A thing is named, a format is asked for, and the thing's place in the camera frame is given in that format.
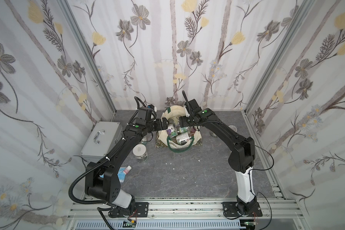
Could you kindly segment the clear purple label seed jar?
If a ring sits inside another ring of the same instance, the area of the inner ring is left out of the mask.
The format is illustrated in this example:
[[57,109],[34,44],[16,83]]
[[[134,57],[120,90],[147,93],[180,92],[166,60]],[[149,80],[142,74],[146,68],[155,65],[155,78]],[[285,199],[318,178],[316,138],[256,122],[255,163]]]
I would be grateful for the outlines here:
[[234,132],[238,131],[237,127],[234,125],[229,125],[229,128],[232,129]]

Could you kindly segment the white purple cartoon seed jar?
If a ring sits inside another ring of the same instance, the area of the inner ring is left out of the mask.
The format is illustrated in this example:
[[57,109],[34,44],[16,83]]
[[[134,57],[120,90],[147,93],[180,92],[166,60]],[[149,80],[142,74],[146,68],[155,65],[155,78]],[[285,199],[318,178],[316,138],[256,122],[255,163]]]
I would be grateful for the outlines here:
[[175,126],[173,124],[169,124],[168,128],[166,129],[167,135],[170,138],[174,138],[178,136],[178,132],[175,129]]

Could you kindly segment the plain white lid jar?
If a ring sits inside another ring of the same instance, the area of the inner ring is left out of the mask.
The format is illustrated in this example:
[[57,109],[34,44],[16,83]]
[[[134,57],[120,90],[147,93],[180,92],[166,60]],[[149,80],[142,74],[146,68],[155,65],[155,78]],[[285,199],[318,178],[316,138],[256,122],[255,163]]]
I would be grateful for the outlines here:
[[148,153],[144,144],[138,144],[133,148],[133,155],[140,163],[145,162],[148,159]]

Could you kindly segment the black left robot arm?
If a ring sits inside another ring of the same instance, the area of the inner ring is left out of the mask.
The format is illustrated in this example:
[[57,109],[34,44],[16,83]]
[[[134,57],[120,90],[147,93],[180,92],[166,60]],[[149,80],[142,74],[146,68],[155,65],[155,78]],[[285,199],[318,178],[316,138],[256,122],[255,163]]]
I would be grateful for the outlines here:
[[[130,152],[147,134],[168,128],[168,120],[157,118],[152,106],[147,106],[136,96],[134,99],[137,109],[122,132],[121,140],[97,163],[89,163],[86,171],[70,185],[68,195],[73,202],[89,205],[105,204],[123,209],[131,206],[133,196],[121,189],[119,169]],[[81,200],[74,195],[73,190],[82,179],[85,179],[85,194],[96,200]]]

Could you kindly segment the white cartoon label seed jar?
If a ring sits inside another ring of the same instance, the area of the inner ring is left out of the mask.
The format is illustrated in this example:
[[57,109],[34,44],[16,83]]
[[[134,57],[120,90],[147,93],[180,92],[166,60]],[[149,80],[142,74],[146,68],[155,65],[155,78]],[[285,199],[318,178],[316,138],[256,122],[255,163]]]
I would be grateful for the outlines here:
[[153,139],[153,133],[149,133],[142,138],[140,143],[143,145],[146,145],[147,143],[151,142],[152,139]]

